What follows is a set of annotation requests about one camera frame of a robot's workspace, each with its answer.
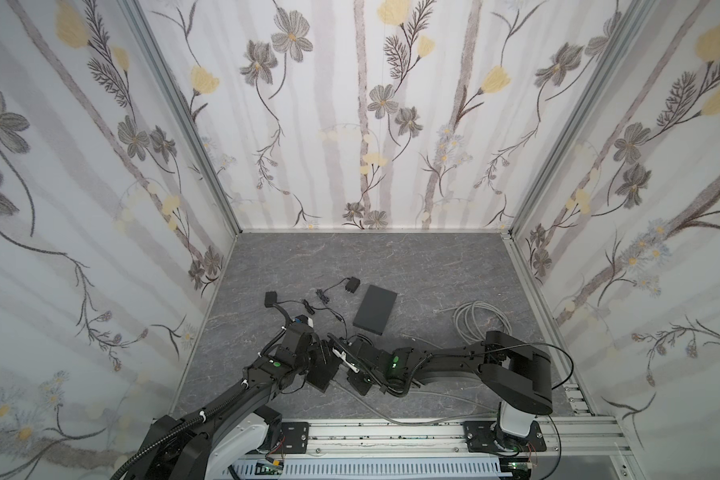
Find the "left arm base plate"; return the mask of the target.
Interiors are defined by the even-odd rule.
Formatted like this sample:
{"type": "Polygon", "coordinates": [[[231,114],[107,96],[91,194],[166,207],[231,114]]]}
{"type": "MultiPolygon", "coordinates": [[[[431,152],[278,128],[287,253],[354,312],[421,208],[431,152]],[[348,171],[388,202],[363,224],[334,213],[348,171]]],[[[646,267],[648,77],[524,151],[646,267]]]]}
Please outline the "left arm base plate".
{"type": "Polygon", "coordinates": [[[277,423],[269,427],[263,449],[268,454],[305,454],[309,433],[309,422],[277,423]]]}

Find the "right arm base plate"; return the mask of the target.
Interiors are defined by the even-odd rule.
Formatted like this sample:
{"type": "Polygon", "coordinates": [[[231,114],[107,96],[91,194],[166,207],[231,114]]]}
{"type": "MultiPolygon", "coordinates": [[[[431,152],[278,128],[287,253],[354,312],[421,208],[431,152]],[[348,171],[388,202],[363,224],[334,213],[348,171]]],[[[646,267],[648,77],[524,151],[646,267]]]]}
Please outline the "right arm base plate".
{"type": "Polygon", "coordinates": [[[514,457],[547,451],[545,438],[537,421],[531,422],[530,433],[524,438],[499,434],[496,421],[466,421],[462,426],[470,453],[514,457]]]}

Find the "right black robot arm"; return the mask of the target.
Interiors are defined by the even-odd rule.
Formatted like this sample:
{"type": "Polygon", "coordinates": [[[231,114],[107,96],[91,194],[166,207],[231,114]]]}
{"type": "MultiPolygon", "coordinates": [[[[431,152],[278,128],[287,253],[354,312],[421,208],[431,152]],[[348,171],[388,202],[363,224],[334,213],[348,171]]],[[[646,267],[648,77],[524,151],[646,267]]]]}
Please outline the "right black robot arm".
{"type": "Polygon", "coordinates": [[[543,342],[527,343],[493,330],[467,346],[387,352],[358,340],[334,339],[333,355],[348,368],[348,382],[365,395],[372,386],[402,398],[433,382],[467,378],[479,381],[500,399],[493,443],[500,449],[529,446],[538,438],[539,416],[553,413],[552,359],[543,342]]]}

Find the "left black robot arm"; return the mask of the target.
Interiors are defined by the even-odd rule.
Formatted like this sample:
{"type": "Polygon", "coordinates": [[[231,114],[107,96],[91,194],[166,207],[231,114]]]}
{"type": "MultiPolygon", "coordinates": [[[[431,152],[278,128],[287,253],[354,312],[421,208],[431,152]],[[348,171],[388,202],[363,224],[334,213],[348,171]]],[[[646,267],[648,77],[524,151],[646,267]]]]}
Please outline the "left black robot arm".
{"type": "Polygon", "coordinates": [[[306,315],[284,317],[279,333],[243,369],[242,378],[206,405],[179,419],[165,415],[150,426],[137,452],[114,479],[204,479],[222,440],[325,359],[321,339],[306,315]]]}

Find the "black power adapter with plug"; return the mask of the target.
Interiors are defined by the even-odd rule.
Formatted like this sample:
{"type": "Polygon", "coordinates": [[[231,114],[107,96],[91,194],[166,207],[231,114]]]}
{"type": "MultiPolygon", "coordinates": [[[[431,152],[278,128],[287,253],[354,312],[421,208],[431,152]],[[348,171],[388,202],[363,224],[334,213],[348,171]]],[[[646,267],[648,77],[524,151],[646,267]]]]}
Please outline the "black power adapter with plug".
{"type": "Polygon", "coordinates": [[[301,300],[280,300],[276,291],[267,291],[264,296],[264,306],[274,308],[280,312],[288,321],[292,319],[291,314],[285,309],[286,304],[300,305],[309,315],[316,314],[316,308],[306,299],[301,300]]]}

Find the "aluminium mounting rail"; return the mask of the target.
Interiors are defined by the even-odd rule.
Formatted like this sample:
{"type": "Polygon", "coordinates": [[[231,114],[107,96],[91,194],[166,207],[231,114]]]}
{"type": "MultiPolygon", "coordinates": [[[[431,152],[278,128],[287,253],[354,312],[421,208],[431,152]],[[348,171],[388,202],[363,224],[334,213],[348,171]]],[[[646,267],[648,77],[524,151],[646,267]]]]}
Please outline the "aluminium mounting rail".
{"type": "MultiPolygon", "coordinates": [[[[304,420],[310,423],[305,454],[270,454],[298,457],[446,457],[472,454],[467,449],[463,419],[438,424],[413,421],[391,423],[384,419],[304,420]]],[[[632,449],[611,417],[553,417],[537,420],[546,452],[521,454],[536,460],[543,456],[629,456],[632,449]]]]}

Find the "black ribbed network switch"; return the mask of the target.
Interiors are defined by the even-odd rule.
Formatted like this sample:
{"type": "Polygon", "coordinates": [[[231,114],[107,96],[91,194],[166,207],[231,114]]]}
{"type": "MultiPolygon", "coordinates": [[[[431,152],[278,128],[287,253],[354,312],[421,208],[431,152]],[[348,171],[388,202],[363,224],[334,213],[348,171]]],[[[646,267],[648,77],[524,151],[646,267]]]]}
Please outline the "black ribbed network switch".
{"type": "Polygon", "coordinates": [[[341,360],[333,352],[316,353],[306,375],[306,383],[325,393],[339,370],[341,360]]]}

